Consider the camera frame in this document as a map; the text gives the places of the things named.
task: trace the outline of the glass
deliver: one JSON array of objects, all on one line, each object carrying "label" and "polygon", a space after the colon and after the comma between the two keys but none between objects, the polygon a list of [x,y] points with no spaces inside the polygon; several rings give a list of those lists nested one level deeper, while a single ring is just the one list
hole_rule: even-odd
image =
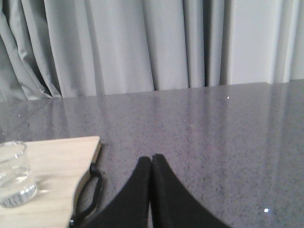
[{"label": "glass", "polygon": [[28,202],[37,192],[24,142],[0,144],[0,205],[12,208]]}]

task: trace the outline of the wooden board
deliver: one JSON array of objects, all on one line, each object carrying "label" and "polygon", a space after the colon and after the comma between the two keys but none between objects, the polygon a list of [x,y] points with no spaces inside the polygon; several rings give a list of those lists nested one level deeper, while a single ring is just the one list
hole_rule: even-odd
[{"label": "wooden board", "polygon": [[0,227],[66,228],[79,193],[90,178],[88,170],[97,159],[100,138],[35,141],[27,146],[38,192],[20,207],[0,207]]}]

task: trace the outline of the curtain fold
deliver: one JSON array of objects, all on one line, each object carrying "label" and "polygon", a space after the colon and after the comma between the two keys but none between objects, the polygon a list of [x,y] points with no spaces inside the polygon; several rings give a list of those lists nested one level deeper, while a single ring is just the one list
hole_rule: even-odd
[{"label": "curtain fold", "polygon": [[0,102],[304,78],[304,0],[0,0]]}]

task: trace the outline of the gray granite countertop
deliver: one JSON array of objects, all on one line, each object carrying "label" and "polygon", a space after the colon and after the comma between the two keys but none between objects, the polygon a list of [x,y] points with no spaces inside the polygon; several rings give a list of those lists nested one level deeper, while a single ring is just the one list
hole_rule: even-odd
[{"label": "gray granite countertop", "polygon": [[304,227],[304,80],[0,103],[1,142],[89,135],[104,144],[99,209],[163,153],[232,228]]}]

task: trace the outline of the water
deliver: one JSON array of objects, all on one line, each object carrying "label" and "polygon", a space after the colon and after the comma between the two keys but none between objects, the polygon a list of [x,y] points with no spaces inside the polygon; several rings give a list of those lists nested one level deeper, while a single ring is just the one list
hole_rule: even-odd
[{"label": "water", "polygon": [[12,168],[0,173],[0,205],[5,208],[29,201],[37,192],[35,181],[26,167]]}]

